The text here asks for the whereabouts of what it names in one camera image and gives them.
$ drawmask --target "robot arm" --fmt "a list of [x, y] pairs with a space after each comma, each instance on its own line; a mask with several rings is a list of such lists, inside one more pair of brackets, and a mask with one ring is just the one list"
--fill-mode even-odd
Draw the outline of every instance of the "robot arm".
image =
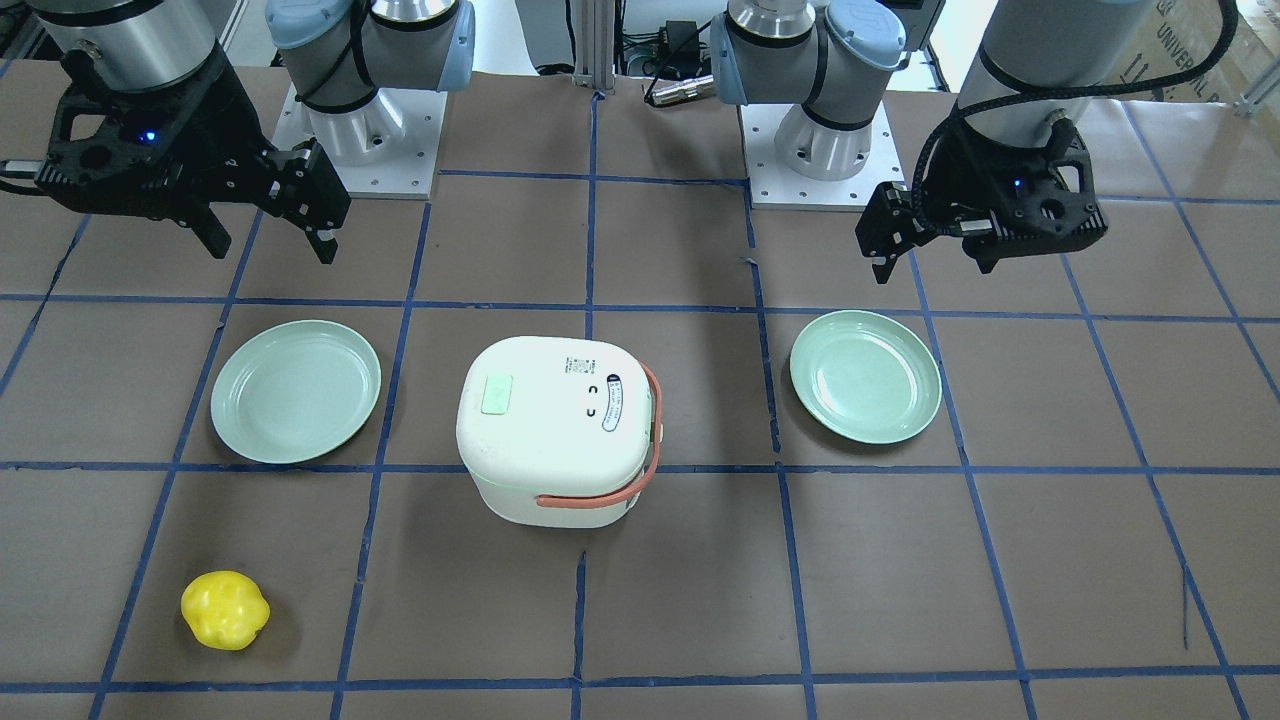
[[471, 82], [467, 0], [270, 0], [266, 23], [297, 88], [303, 131], [339, 169], [410, 151], [406, 111], [380, 88], [444, 92]]
[[712, 20], [712, 73], [731, 105], [795, 104], [774, 136], [780, 159], [814, 179], [861, 170], [870, 124], [906, 46], [874, 0], [730, 0]]
[[1199, 65], [1142, 83], [1097, 85], [1153, 5], [1001, 0], [955, 109], [925, 141], [913, 188], [881, 183], [858, 223], [876, 281], [887, 282], [905, 252], [940, 234], [963, 237], [982, 273], [1005, 258], [1071, 252], [1100, 240], [1107, 223], [1074, 119], [1091, 96], [1199, 77], [1235, 33], [1234, 0], [1219, 0], [1222, 33]]
[[[40, 163], [3, 163], [79, 211], [172, 219], [215, 258], [230, 237], [210, 202], [252, 202], [301, 228], [321, 263], [349, 196], [312, 141], [279, 150], [193, 0], [32, 0], [72, 86]], [[73, 140], [82, 117], [101, 124]]]

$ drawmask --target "label sticker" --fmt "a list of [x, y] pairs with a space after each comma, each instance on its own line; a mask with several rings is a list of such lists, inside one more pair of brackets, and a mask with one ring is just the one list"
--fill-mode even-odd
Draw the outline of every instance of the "label sticker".
[[564, 359], [564, 374], [591, 375], [595, 374], [595, 360], [586, 357], [568, 356]]
[[612, 433], [618, 429], [618, 421], [622, 419], [622, 378], [611, 374], [605, 380], [605, 388], [609, 395], [609, 405], [604, 409], [604, 420], [600, 425], [604, 432]]

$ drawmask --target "grid line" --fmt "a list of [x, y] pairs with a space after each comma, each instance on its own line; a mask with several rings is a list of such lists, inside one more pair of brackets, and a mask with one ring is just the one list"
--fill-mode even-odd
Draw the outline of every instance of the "grid line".
[[582, 656], [586, 641], [586, 551], [577, 559], [577, 570], [573, 573], [573, 676], [572, 696], [570, 700], [570, 720], [582, 717]]
[[595, 337], [595, 206], [599, 178], [595, 168], [599, 163], [599, 145], [596, 143], [600, 131], [600, 100], [604, 94], [596, 90], [591, 94], [591, 141], [588, 159], [586, 183], [586, 305], [584, 307], [585, 329], [582, 337], [593, 340]]
[[[751, 187], [742, 187], [742, 205], [746, 219], [746, 246], [755, 249], [755, 225], [751, 223]], [[809, 624], [804, 610], [804, 588], [800, 580], [800, 555], [796, 548], [795, 516], [791, 512], [791, 486], [782, 464], [782, 442], [778, 430], [777, 393], [773, 384], [773, 357], [769, 352], [769, 331], [764, 314], [764, 283], [760, 281], [760, 265], [744, 259], [751, 269], [751, 288], [755, 295], [755, 322], [760, 338], [760, 364], [764, 370], [764, 401], [769, 413], [769, 436], [773, 442], [774, 473], [778, 478], [778, 501], [782, 510], [782, 532], [787, 546], [787, 573], [791, 579], [791, 605], [796, 619], [796, 644], [800, 656], [800, 684], [804, 688], [805, 712], [808, 720], [818, 720], [818, 698], [813, 688], [813, 661], [809, 655]]]
[[[753, 263], [750, 258], [742, 259]], [[0, 293], [0, 301], [41, 302], [46, 297], [33, 292]], [[156, 295], [52, 295], [47, 302], [115, 302], [152, 305], [220, 305], [221, 297], [206, 296], [156, 296]], [[234, 305], [271, 306], [316, 306], [316, 307], [402, 307], [398, 300], [367, 300], [342, 297], [237, 297]], [[709, 313], [730, 315], [751, 315], [759, 311], [750, 305], [660, 305], [660, 304], [600, 304], [600, 302], [488, 302], [480, 300], [413, 300], [415, 310], [538, 310], [572, 311], [593, 310], [598, 313]], [[767, 315], [824, 315], [844, 310], [836, 306], [764, 306]], [[877, 307], [877, 313], [890, 316], [923, 318], [924, 311], [911, 307]], [[933, 318], [965, 318], [996, 320], [1107, 320], [1115, 323], [1183, 323], [1183, 324], [1245, 324], [1276, 325], [1277, 316], [1263, 315], [1147, 315], [1120, 313], [1042, 313], [1042, 311], [1004, 311], [1004, 310], [929, 310]]]
[[[1152, 156], [1152, 163], [1155, 163], [1155, 156]], [[1071, 272], [1071, 263], [1068, 260], [1066, 255], [1060, 255], [1059, 258], [1062, 261], [1062, 270], [1066, 273], [1066, 279], [1071, 284], [1071, 292], [1075, 293], [1075, 301], [1080, 305], [1080, 311], [1088, 315], [1088, 304], [1084, 300], [1084, 293], [1080, 291], [1080, 284], [1075, 281], [1075, 273]], [[1120, 409], [1121, 418], [1124, 418], [1125, 428], [1129, 432], [1129, 439], [1133, 442], [1133, 448], [1138, 454], [1138, 461], [1142, 464], [1144, 470], [1148, 470], [1149, 462], [1147, 461], [1147, 452], [1142, 445], [1142, 437], [1138, 434], [1138, 427], [1134, 424], [1133, 415], [1129, 413], [1129, 405], [1125, 402], [1124, 393], [1120, 391], [1120, 382], [1116, 379], [1111, 368], [1111, 361], [1107, 357], [1106, 347], [1102, 345], [1102, 337], [1098, 334], [1098, 328], [1092, 319], [1087, 318], [1084, 322], [1088, 325], [1089, 337], [1093, 342], [1094, 350], [1097, 351], [1098, 361], [1102, 364], [1102, 372], [1106, 374], [1107, 383], [1111, 386], [1111, 393], [1115, 397], [1116, 406]], [[1244, 698], [1240, 696], [1240, 687], [1230, 671], [1226, 653], [1222, 650], [1222, 642], [1217, 637], [1217, 630], [1213, 628], [1213, 620], [1210, 618], [1208, 607], [1204, 605], [1204, 598], [1201, 596], [1199, 585], [1196, 583], [1196, 575], [1192, 573], [1190, 565], [1187, 562], [1187, 555], [1183, 552], [1181, 541], [1178, 539], [1178, 530], [1174, 528], [1172, 516], [1169, 514], [1169, 509], [1165, 506], [1165, 498], [1160, 492], [1160, 487], [1156, 484], [1156, 475], [1151, 471], [1146, 471], [1144, 475], [1147, 478], [1147, 486], [1151, 489], [1152, 498], [1156, 501], [1156, 509], [1160, 512], [1160, 519], [1165, 524], [1165, 532], [1169, 534], [1170, 543], [1172, 543], [1174, 553], [1178, 556], [1178, 564], [1183, 571], [1185, 591], [1190, 592], [1192, 600], [1196, 602], [1196, 609], [1199, 612], [1201, 621], [1204, 623], [1204, 630], [1208, 633], [1210, 644], [1213, 647], [1213, 655], [1217, 657], [1221, 674], [1226, 678], [1228, 688], [1231, 691], [1231, 700], [1235, 702], [1235, 708], [1240, 714], [1240, 720], [1249, 720], [1249, 711], [1245, 708]]]
[[[1280, 665], [1233, 665], [1234, 675], [1280, 678]], [[1221, 676], [1220, 665], [1138, 665], [1098, 667], [1029, 667], [1032, 680], [1085, 680], [1124, 678], [1197, 678]], [[945, 670], [920, 673], [818, 673], [812, 676], [814, 685], [872, 685], [872, 684], [946, 684], [1016, 682], [1016, 670]], [[803, 685], [800, 674], [765, 675], [620, 675], [595, 680], [568, 678], [416, 678], [387, 680], [348, 680], [346, 692], [379, 691], [526, 691], [582, 688], [675, 688], [675, 687], [753, 687]], [[243, 682], [113, 682], [108, 694], [146, 693], [205, 693], [205, 692], [324, 692], [337, 688], [337, 680], [278, 680], [270, 683]], [[5, 694], [90, 694], [101, 688], [100, 683], [0, 683], [0, 696]]]
[[413, 293], [417, 291], [419, 275], [422, 270], [422, 255], [426, 252], [426, 234], [431, 224], [431, 204], [422, 206], [422, 220], [419, 224], [417, 247], [413, 251], [413, 266], [410, 270], [408, 290], [404, 292], [399, 334], [396, 341], [396, 356], [392, 360], [392, 373], [387, 383], [387, 410], [383, 413], [383, 427], [378, 436], [378, 454], [374, 459], [374, 474], [369, 482], [369, 515], [360, 542], [360, 559], [356, 564], [356, 579], [351, 588], [351, 606], [347, 611], [347, 628], [342, 639], [342, 655], [338, 659], [338, 679], [333, 691], [333, 705], [329, 708], [330, 720], [342, 716], [342, 702], [351, 670], [351, 653], [356, 644], [356, 625], [360, 620], [360, 606], [365, 594], [365, 579], [369, 573], [369, 553], [374, 544], [374, 525], [378, 521], [378, 501], [381, 496], [383, 465], [387, 461], [387, 446], [392, 434], [392, 418], [396, 414], [396, 400], [399, 392], [399, 375], [404, 363], [404, 347], [408, 343], [410, 324], [413, 318]]
[[[1169, 192], [1169, 199], [1174, 202], [1174, 209], [1178, 210], [1178, 217], [1183, 220], [1183, 225], [1192, 237], [1192, 243], [1196, 245], [1196, 252], [1199, 254], [1201, 261], [1204, 263], [1204, 269], [1208, 270], [1210, 278], [1213, 279], [1213, 287], [1217, 288], [1220, 296], [1222, 296], [1222, 302], [1226, 304], [1228, 313], [1231, 318], [1236, 320], [1236, 328], [1239, 328], [1240, 334], [1244, 336], [1244, 343], [1249, 346], [1249, 352], [1253, 354], [1253, 360], [1258, 364], [1258, 369], [1262, 370], [1262, 377], [1266, 378], [1267, 384], [1271, 387], [1271, 395], [1275, 396], [1276, 401], [1280, 401], [1280, 387], [1276, 386], [1276, 380], [1271, 377], [1271, 372], [1267, 369], [1267, 364], [1262, 360], [1262, 354], [1258, 352], [1258, 346], [1253, 343], [1253, 336], [1249, 334], [1249, 329], [1244, 327], [1244, 323], [1239, 322], [1240, 314], [1235, 311], [1235, 304], [1231, 302], [1231, 296], [1226, 292], [1226, 286], [1222, 284], [1222, 278], [1219, 277], [1217, 270], [1213, 268], [1213, 263], [1208, 259], [1208, 252], [1204, 250], [1204, 245], [1201, 243], [1199, 234], [1196, 233], [1196, 228], [1192, 227], [1190, 218], [1187, 217], [1187, 209], [1183, 208], [1181, 199], [1178, 197], [1172, 183], [1169, 182], [1169, 176], [1165, 174], [1165, 169], [1160, 165], [1160, 160], [1156, 159], [1155, 151], [1151, 149], [1151, 143], [1147, 141], [1147, 136], [1143, 135], [1142, 128], [1138, 127], [1138, 120], [1133, 117], [1133, 111], [1128, 106], [1123, 106], [1124, 115], [1129, 120], [1129, 126], [1133, 127], [1134, 133], [1138, 136], [1138, 143], [1142, 145], [1143, 152], [1151, 159], [1151, 164], [1156, 167], [1156, 174], [1160, 177], [1160, 183], [1165, 186], [1165, 191]], [[1080, 304], [1080, 310], [1087, 311], [1085, 305]]]
[[1005, 588], [1005, 577], [1000, 569], [1000, 557], [996, 555], [996, 543], [991, 537], [991, 528], [987, 525], [987, 511], [982, 506], [982, 493], [978, 492], [978, 480], [974, 478], [973, 466], [969, 464], [969, 454], [965, 451], [960, 415], [956, 411], [955, 397], [951, 395], [951, 382], [947, 377], [946, 363], [942, 360], [942, 346], [938, 342], [938, 332], [933, 325], [933, 313], [929, 310], [929, 296], [924, 290], [924, 277], [920, 274], [920, 265], [915, 261], [914, 252], [909, 256], [909, 260], [911, 263], [911, 278], [915, 281], [915, 292], [920, 299], [920, 310], [924, 313], [924, 327], [929, 336], [929, 347], [938, 364], [938, 377], [942, 380], [942, 400], [947, 407], [951, 433], [955, 436], [956, 451], [960, 455], [960, 466], [969, 491], [969, 501], [973, 503], [974, 519], [978, 523], [978, 532], [982, 534], [987, 564], [991, 566], [991, 578], [996, 585], [996, 597], [1000, 600], [1000, 612], [1005, 619], [1005, 632], [1009, 634], [1009, 647], [1014, 656], [1018, 687], [1023, 694], [1023, 705], [1027, 708], [1028, 720], [1037, 720], [1036, 698], [1032, 694], [1030, 676], [1027, 674], [1027, 661], [1023, 657], [1023, 644], [1018, 637], [1018, 624], [1014, 621], [1014, 607], [1009, 601], [1009, 591]]
[[[49, 461], [4, 460], [0, 470], [93, 470], [101, 473], [164, 471], [177, 468], [179, 473], [372, 473], [374, 465], [259, 465], [218, 462], [125, 462], [125, 461]], [[919, 475], [964, 474], [963, 465], [782, 465], [787, 474], [860, 474], [860, 475]], [[969, 465], [975, 475], [1239, 475], [1280, 477], [1280, 468], [1228, 468], [1196, 465]], [[773, 474], [777, 465], [659, 465], [659, 474]], [[465, 474], [465, 465], [415, 465], [387, 462], [383, 474]]]
[[244, 241], [244, 250], [241, 252], [239, 263], [236, 265], [236, 274], [232, 277], [230, 287], [227, 291], [227, 299], [223, 302], [223, 311], [218, 319], [218, 327], [214, 329], [214, 337], [209, 341], [209, 351], [205, 354], [205, 364], [200, 370], [200, 378], [196, 380], [196, 388], [192, 391], [191, 402], [187, 404], [187, 416], [183, 420], [182, 430], [178, 433], [178, 442], [173, 448], [173, 459], [169, 464], [168, 473], [165, 473], [164, 483], [160, 487], [160, 497], [156, 500], [155, 511], [151, 515], [151, 524], [147, 528], [147, 536], [142, 543], [142, 553], [138, 557], [137, 569], [133, 573], [129, 594], [124, 600], [124, 609], [120, 611], [120, 621], [115, 628], [115, 637], [111, 639], [111, 650], [108, 652], [106, 662], [102, 665], [100, 687], [97, 692], [93, 693], [93, 702], [90, 706], [88, 720], [97, 720], [102, 712], [102, 703], [106, 701], [108, 685], [115, 674], [115, 665], [120, 659], [120, 651], [124, 648], [124, 638], [129, 632], [129, 621], [133, 620], [133, 610], [137, 606], [138, 596], [142, 593], [142, 582], [146, 578], [147, 568], [151, 564], [151, 553], [155, 550], [156, 538], [160, 536], [160, 523], [164, 520], [165, 507], [169, 503], [169, 496], [173, 492], [174, 480], [178, 477], [178, 464], [182, 460], [183, 451], [187, 448], [187, 439], [191, 437], [191, 428], [196, 421], [196, 413], [200, 409], [200, 398], [205, 395], [209, 375], [212, 374], [214, 359], [218, 356], [218, 348], [223, 342], [223, 331], [227, 327], [227, 319], [230, 316], [233, 307], [232, 300], [236, 297], [236, 291], [239, 288], [239, 283], [244, 277], [244, 268], [248, 265], [248, 258], [253, 252], [253, 241], [257, 238], [257, 231], [261, 224], [262, 211], [259, 210], [257, 214], [253, 215], [253, 225], [248, 231], [248, 237]]
[[72, 234], [72, 242], [67, 246], [67, 252], [63, 254], [63, 259], [58, 261], [54, 268], [54, 275], [49, 281], [49, 290], [45, 291], [44, 297], [40, 300], [40, 306], [36, 307], [36, 313], [32, 314], [31, 322], [27, 323], [27, 329], [23, 332], [22, 340], [18, 341], [18, 347], [14, 348], [13, 356], [9, 357], [9, 365], [4, 370], [4, 375], [0, 375], [0, 397], [4, 397], [5, 389], [9, 388], [9, 382], [13, 379], [14, 373], [18, 372], [18, 363], [22, 361], [22, 356], [27, 352], [27, 346], [31, 345], [31, 338], [36, 334], [36, 327], [40, 324], [40, 318], [45, 314], [45, 307], [49, 306], [49, 299], [54, 293], [54, 287], [58, 286], [59, 278], [63, 277], [63, 268], [67, 266], [67, 259], [72, 256], [76, 246], [79, 245], [81, 238], [84, 237], [84, 231], [88, 228], [90, 218], [92, 215], [84, 215], [79, 225], [76, 228], [76, 233]]

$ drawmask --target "black cable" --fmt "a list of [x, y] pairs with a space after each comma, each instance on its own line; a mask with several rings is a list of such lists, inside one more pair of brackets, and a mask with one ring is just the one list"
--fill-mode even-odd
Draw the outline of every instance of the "black cable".
[[549, 63], [547, 65], [538, 65], [534, 68], [540, 76], [568, 76], [573, 74], [573, 65], [568, 63]]
[[360, 3], [356, 4], [355, 8], [351, 9], [351, 12], [356, 13], [351, 18], [351, 37], [347, 38], [347, 44], [343, 45], [342, 53], [338, 53], [338, 58], [333, 61], [332, 65], [329, 65], [329, 69], [325, 70], [320, 81], [316, 82], [315, 86], [311, 87], [311, 90], [307, 90], [306, 92], [300, 92], [297, 95], [298, 102], [307, 102], [308, 100], [315, 97], [315, 94], [320, 92], [320, 90], [325, 85], [328, 85], [329, 81], [333, 79], [333, 76], [338, 74], [338, 70], [342, 69], [342, 64], [347, 61], [347, 55], [351, 55], [352, 47], [355, 46], [355, 38], [357, 33], [365, 27], [365, 18], [369, 17], [369, 4], [361, 0]]
[[710, 27], [712, 20], [707, 20], [705, 23], [703, 23], [701, 27], [699, 27], [698, 29], [695, 29], [694, 35], [690, 35], [689, 37], [686, 37], [685, 41], [681, 42], [678, 47], [672, 47], [672, 49], [667, 50], [667, 56], [662, 59], [662, 64], [658, 65], [658, 69], [654, 70], [654, 73], [653, 73], [653, 82], [649, 83], [649, 90], [644, 91], [644, 101], [645, 101], [645, 104], [653, 105], [653, 88], [657, 87], [657, 85], [658, 85], [658, 77], [662, 74], [662, 70], [667, 69], [667, 67], [671, 64], [671, 59], [675, 58], [676, 55], [678, 55], [680, 51], [684, 50], [685, 46], [689, 45], [689, 42], [691, 40], [694, 40], [695, 37], [698, 37], [699, 35], [701, 35], [704, 29], [707, 29], [708, 27]]
[[564, 0], [564, 27], [568, 28], [568, 55], [573, 64], [577, 64], [577, 38], [573, 37], [573, 6], [571, 0]]
[[1217, 42], [1213, 49], [1210, 50], [1208, 55], [1198, 65], [1188, 68], [1180, 73], [1172, 73], [1157, 78], [1151, 78], [1140, 82], [1125, 82], [1116, 85], [1094, 85], [1094, 86], [1079, 86], [1079, 87], [1036, 87], [1027, 92], [1020, 92], [1018, 95], [1007, 95], [1005, 97], [996, 97], [992, 100], [986, 100], [983, 102], [977, 102], [969, 105], [963, 110], [952, 110], [950, 115], [938, 127], [933, 128], [929, 137], [924, 140], [924, 146], [920, 149], [920, 158], [915, 161], [915, 172], [911, 176], [911, 213], [915, 222], [922, 229], [928, 232], [938, 232], [938, 227], [933, 224], [927, 217], [924, 217], [924, 173], [933, 158], [933, 150], [937, 147], [938, 141], [942, 136], [951, 129], [951, 127], [960, 120], [977, 115], [978, 113], [986, 113], [989, 110], [997, 110], [1000, 108], [1009, 108], [1011, 105], [1021, 105], [1024, 102], [1038, 102], [1041, 100], [1074, 100], [1076, 97], [1106, 97], [1112, 95], [1128, 95], [1132, 92], [1146, 92], [1148, 90], [1156, 90], [1157, 87], [1169, 87], [1174, 85], [1181, 85], [1184, 82], [1193, 81], [1202, 74], [1207, 73], [1226, 55], [1226, 51], [1231, 46], [1231, 41], [1235, 38], [1235, 29], [1239, 26], [1240, 15], [1235, 9], [1235, 0], [1217, 0], [1217, 9], [1222, 14], [1222, 31], [1217, 37]]
[[622, 72], [622, 17], [627, 12], [626, 0], [613, 0], [613, 72]]
[[12, 192], [13, 195], [26, 195], [27, 197], [44, 197], [45, 191], [38, 187], [26, 187], [22, 184], [13, 184], [12, 182], [5, 182], [0, 179], [0, 191]]

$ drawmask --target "yellow bell pepper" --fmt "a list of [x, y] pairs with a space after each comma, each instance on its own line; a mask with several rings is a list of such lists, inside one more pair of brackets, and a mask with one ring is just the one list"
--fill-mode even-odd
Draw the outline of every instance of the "yellow bell pepper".
[[244, 650], [270, 616], [257, 583], [234, 570], [205, 573], [182, 592], [182, 618], [215, 650]]

